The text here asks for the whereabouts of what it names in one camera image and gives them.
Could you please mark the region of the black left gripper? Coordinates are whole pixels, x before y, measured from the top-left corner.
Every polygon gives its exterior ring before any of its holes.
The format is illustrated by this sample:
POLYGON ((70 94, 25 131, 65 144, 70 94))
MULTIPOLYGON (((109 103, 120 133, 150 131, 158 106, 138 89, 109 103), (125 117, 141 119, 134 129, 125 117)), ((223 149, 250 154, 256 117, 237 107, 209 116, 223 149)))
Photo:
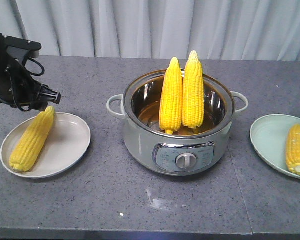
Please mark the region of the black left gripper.
POLYGON ((59 104, 62 95, 32 76, 44 74, 44 67, 30 58, 25 65, 12 58, 6 50, 4 35, 0 33, 0 103, 12 108, 44 112, 48 102, 59 104))

